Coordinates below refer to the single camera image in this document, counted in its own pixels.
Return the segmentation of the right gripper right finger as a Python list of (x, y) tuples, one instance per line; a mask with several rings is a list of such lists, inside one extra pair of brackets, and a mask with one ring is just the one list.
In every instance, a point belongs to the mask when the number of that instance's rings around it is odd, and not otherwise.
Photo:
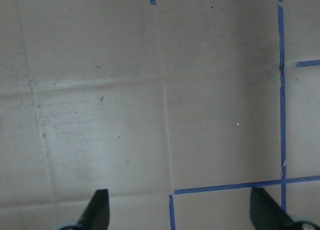
[(257, 230), (319, 229), (310, 221), (293, 220), (262, 187), (250, 192), (250, 220)]

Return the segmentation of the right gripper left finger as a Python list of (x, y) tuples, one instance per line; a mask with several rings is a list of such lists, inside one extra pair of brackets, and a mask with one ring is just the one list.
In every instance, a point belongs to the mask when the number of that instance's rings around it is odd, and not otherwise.
[(63, 224), (56, 229), (105, 230), (110, 223), (110, 203), (108, 189), (94, 192), (85, 210), (75, 223)]

